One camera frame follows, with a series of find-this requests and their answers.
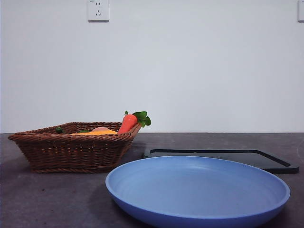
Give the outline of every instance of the toy vegetable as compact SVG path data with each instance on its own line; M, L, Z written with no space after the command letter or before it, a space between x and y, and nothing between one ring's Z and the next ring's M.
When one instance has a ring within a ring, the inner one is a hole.
M61 127L57 127L57 128L55 129L55 131L56 131L58 134L63 134L63 133L64 133Z
M122 125L118 130L118 134L123 134L131 130L137 123L140 123L142 127L150 126L151 119L147 116L146 111L136 112L133 114L128 114L125 111L125 116L123 118Z

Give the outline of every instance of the electrical socket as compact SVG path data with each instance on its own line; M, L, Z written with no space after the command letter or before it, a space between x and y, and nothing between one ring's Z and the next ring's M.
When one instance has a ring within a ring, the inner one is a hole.
M87 0L89 22L109 21L109 0Z
M303 23L304 22L304 0L299 0L298 3L298 21Z

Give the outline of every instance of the dark table surface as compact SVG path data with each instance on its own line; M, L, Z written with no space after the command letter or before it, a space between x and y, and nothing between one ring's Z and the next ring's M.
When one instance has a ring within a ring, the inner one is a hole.
M1 134L2 228L150 228L111 200L107 173L31 173L8 135ZM304 133L139 133L121 164L157 148L257 149L297 163L299 173L277 175L291 190L289 201L260 228L304 227Z

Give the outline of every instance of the wicker basket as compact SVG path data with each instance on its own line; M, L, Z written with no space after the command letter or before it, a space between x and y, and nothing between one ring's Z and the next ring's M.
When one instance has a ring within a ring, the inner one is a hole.
M19 132L9 136L21 149L32 172L108 172L118 165L141 128L134 126L124 134L70 135L80 130L107 127L118 131L121 122L72 122ZM62 127L65 134L56 133Z

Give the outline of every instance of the black cutting board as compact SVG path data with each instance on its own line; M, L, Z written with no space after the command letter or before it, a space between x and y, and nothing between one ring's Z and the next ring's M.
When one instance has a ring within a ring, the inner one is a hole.
M299 166L272 154L258 150L176 150L176 149L153 149L145 153L143 158L161 156L199 156L218 158L234 162L240 162L255 166L265 171L279 173L298 173Z

